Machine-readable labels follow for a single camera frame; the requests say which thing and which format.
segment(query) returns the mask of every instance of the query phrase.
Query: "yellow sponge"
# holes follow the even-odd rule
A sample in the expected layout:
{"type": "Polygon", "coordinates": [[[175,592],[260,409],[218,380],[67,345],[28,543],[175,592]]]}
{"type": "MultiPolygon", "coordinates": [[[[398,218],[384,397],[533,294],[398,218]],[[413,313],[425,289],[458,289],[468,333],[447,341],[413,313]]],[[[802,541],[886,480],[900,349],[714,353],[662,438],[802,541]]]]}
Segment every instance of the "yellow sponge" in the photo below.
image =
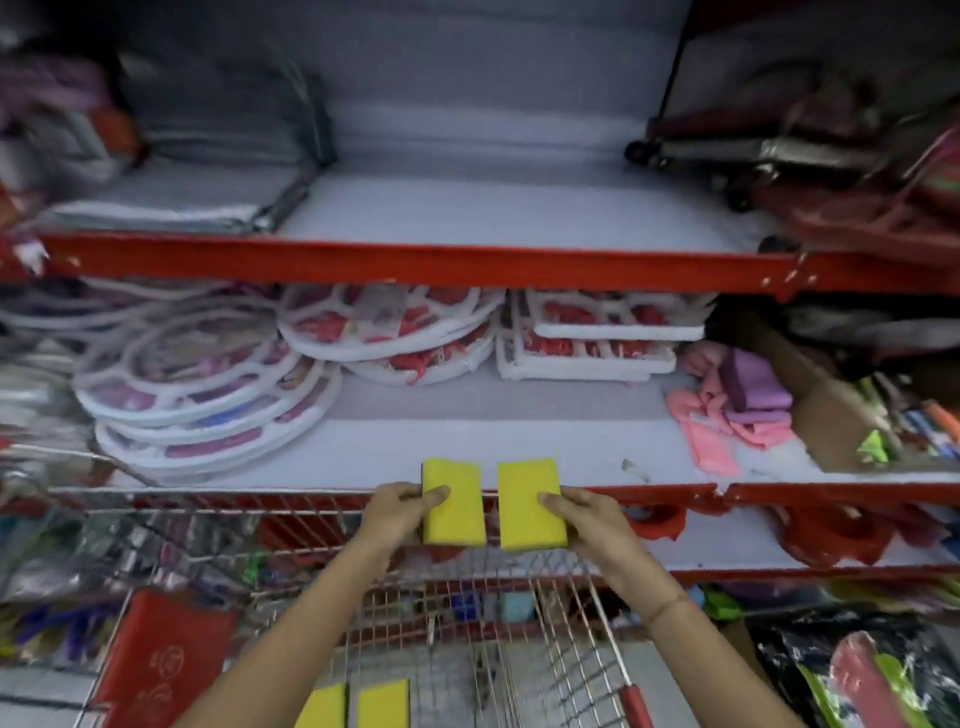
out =
{"type": "Polygon", "coordinates": [[[480,493],[480,466],[432,457],[423,461],[423,492],[442,485],[450,495],[423,519],[423,542],[445,546],[482,546],[487,542],[480,493]]]}
{"type": "Polygon", "coordinates": [[[294,728],[344,728],[347,725],[347,686],[332,685],[313,691],[294,728]]]}
{"type": "Polygon", "coordinates": [[[537,501],[537,493],[560,492],[552,457],[496,466],[500,499],[500,547],[505,551],[566,546],[566,523],[537,501]]]}
{"type": "Polygon", "coordinates": [[[397,680],[361,692],[357,728],[410,728],[410,681],[397,680]]]}

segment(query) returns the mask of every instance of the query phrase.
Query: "shelf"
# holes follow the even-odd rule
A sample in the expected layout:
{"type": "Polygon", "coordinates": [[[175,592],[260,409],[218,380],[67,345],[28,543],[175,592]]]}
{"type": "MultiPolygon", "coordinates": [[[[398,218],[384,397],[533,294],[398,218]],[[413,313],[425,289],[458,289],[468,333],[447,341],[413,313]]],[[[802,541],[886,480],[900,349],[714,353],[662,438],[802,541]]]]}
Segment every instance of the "shelf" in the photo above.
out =
{"type": "MultiPolygon", "coordinates": [[[[44,231],[46,272],[251,281],[960,294],[960,274],[864,255],[759,255],[776,229],[604,158],[414,153],[338,165],[274,235],[44,231]]],[[[21,274],[7,254],[8,276],[21,274]]]]}
{"type": "Polygon", "coordinates": [[[890,544],[883,558],[872,567],[844,559],[830,569],[811,569],[780,547],[764,511],[749,507],[735,508],[719,517],[687,513],[686,529],[677,541],[660,539],[648,547],[684,582],[795,575],[906,576],[935,571],[960,572],[960,562],[945,548],[914,548],[900,538],[890,544]]]}
{"type": "MultiPolygon", "coordinates": [[[[498,462],[554,457],[568,486],[669,484],[703,490],[716,483],[726,490],[743,483],[736,487],[747,500],[756,485],[787,494],[800,484],[821,490],[879,487],[900,499],[923,497],[931,487],[960,500],[960,473],[824,473],[799,440],[761,452],[730,439],[743,474],[718,479],[703,473],[663,401],[665,391],[692,384],[680,373],[631,385],[505,381],[492,361],[470,375],[426,387],[383,386],[347,374],[320,425],[275,455],[196,487],[367,490],[398,480],[420,482],[424,459],[449,457],[480,463],[484,485],[492,489],[498,462]],[[625,459],[639,474],[623,470],[625,459]]],[[[134,481],[120,474],[113,483],[134,481]]]]}
{"type": "MultiPolygon", "coordinates": [[[[960,573],[960,561],[945,548],[914,548],[899,537],[873,566],[843,559],[827,569],[812,569],[790,556],[777,540],[776,523],[758,507],[734,508],[723,516],[688,512],[686,528],[676,541],[647,542],[650,552],[685,584],[740,579],[871,576],[902,578],[931,573],[960,573]]],[[[591,571],[598,573],[594,567],[591,571]]],[[[483,548],[467,549],[449,561],[434,564],[415,549],[399,566],[404,580],[444,580],[472,574],[474,578],[522,580],[529,574],[578,574],[582,569],[569,551],[530,551],[511,554],[483,548]]]]}

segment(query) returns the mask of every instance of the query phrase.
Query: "red cart handle grip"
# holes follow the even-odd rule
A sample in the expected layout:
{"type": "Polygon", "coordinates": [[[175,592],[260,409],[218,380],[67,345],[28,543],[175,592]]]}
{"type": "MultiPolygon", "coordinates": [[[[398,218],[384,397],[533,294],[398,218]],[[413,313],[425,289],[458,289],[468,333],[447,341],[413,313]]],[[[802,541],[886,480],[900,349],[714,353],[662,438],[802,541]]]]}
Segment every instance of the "red cart handle grip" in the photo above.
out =
{"type": "Polygon", "coordinates": [[[636,685],[626,685],[620,689],[620,704],[630,728],[654,728],[643,693],[636,685]]]}

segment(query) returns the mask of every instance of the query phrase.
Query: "wire basket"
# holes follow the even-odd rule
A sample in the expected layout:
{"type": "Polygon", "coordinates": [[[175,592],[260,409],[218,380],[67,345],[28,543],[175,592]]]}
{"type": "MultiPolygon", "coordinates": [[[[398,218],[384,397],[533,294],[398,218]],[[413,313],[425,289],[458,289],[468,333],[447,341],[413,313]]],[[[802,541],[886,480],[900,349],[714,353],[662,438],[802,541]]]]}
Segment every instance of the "wire basket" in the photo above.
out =
{"type": "MultiPolygon", "coordinates": [[[[340,551],[369,496],[50,491],[58,518],[112,539],[84,563],[100,579],[93,592],[119,602],[123,616],[91,665],[8,661],[0,700],[56,709],[63,721],[49,724],[58,728],[170,725],[340,551]]],[[[484,501],[490,545],[402,547],[318,687],[346,683],[355,699],[408,680],[410,725],[423,728],[649,726],[595,574],[562,549],[503,552],[496,497],[484,501]]],[[[7,563],[9,585],[25,562],[7,563]]]]}

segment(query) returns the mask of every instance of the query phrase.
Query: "red bag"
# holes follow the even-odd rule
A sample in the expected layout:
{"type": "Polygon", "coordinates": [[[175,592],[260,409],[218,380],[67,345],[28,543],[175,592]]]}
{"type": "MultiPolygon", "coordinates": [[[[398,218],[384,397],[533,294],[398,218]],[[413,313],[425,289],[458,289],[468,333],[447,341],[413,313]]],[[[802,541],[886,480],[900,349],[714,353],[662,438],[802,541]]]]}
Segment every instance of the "red bag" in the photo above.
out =
{"type": "Polygon", "coordinates": [[[103,728],[168,728],[224,668],[234,613],[154,591],[133,596],[93,697],[103,728]]]}

